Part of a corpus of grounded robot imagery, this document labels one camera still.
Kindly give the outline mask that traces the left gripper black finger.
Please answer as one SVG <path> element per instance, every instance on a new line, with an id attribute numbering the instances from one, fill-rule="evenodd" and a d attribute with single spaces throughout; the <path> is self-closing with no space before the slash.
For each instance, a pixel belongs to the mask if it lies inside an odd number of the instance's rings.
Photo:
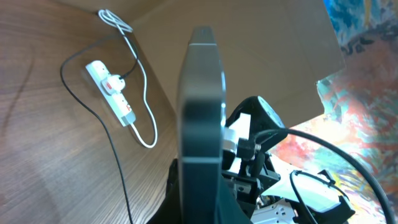
<path id="1" fill-rule="evenodd" d="M 213 31 L 195 27 L 178 82 L 178 178 L 150 223 L 250 223 L 221 176 L 225 91 Z"/>

